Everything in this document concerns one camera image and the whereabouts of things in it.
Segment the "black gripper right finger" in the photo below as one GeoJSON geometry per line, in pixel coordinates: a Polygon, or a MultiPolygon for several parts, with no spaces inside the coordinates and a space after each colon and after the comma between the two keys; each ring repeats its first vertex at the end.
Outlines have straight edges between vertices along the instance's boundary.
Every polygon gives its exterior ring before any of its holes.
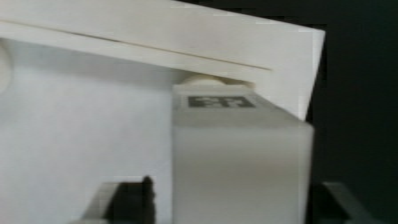
{"type": "Polygon", "coordinates": [[[308,224],[381,224],[342,182],[311,186],[308,224]]]}

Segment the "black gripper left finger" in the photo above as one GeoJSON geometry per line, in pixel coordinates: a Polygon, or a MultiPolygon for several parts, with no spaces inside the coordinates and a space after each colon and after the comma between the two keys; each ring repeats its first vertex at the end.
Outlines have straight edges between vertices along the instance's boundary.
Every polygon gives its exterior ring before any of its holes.
{"type": "Polygon", "coordinates": [[[157,224],[155,182],[109,182],[98,189],[77,224],[157,224]]]}

